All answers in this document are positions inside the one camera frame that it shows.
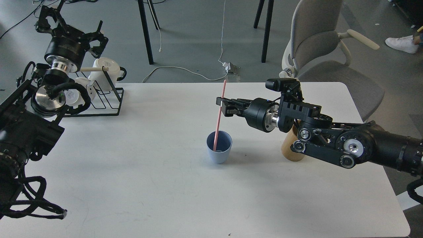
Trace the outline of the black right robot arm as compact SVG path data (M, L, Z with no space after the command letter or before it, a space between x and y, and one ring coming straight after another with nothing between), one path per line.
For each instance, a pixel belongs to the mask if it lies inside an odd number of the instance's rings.
M297 79L269 79L265 86L280 92L280 97L217 97L216 104L225 117L243 117L250 127L266 133L275 128L287 133L281 152L290 161L310 156L346 169L372 162L419 176L406 191L411 199L422 203L422 196L416 192L422 186L422 140L387 132L375 121L335 123L321 113L320 106L303 101Z

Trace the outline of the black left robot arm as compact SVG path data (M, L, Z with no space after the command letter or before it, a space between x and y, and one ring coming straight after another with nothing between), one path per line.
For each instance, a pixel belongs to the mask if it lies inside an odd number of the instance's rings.
M67 24L60 14L63 4L64 0L56 8L41 6L36 31L52 36L46 63L29 62L15 92L1 104L1 217L64 219L67 214L44 198L45 178L27 177L25 165L53 149L64 132L59 122L65 115L89 108L86 87L68 75L80 71L87 52L99 58L108 39L101 33L101 21L90 33Z

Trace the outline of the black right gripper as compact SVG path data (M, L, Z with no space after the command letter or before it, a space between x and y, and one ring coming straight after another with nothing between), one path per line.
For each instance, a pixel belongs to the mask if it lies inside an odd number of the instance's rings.
M217 97L216 104L221 106L224 117L234 115L244 117L252 128L269 133L276 127L273 117L277 114L279 104L267 99L227 99Z

